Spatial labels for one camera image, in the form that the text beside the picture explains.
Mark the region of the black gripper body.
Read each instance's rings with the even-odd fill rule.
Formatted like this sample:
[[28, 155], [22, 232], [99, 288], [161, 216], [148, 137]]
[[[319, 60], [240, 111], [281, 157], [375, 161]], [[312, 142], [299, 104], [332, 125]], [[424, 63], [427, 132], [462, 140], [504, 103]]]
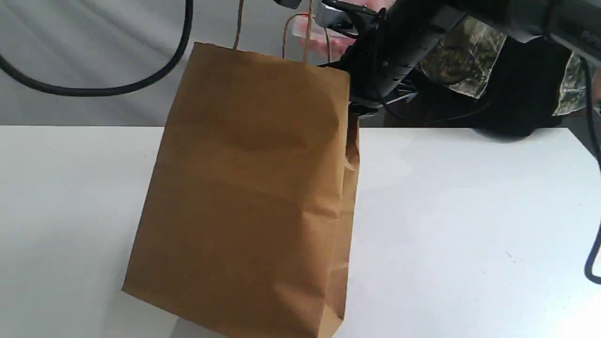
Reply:
[[323, 0], [317, 22], [354, 39], [328, 67], [350, 75], [348, 112], [373, 114], [408, 98], [397, 86], [441, 39], [465, 17], [452, 0], [398, 0], [370, 9], [341, 0]]

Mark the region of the person's right hand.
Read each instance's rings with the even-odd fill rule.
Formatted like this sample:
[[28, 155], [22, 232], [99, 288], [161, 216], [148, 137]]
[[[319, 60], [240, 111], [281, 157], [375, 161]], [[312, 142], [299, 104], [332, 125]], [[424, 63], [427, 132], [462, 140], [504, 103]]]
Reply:
[[[367, 7], [377, 12], [382, 8], [389, 9], [396, 2], [394, 0], [346, 0], [345, 3]], [[317, 52], [326, 58], [329, 56], [333, 60], [342, 56], [353, 43], [353, 38], [345, 37], [331, 29], [324, 30], [324, 26], [316, 21], [313, 23], [310, 40], [302, 38], [302, 44], [307, 46], [310, 51]]]

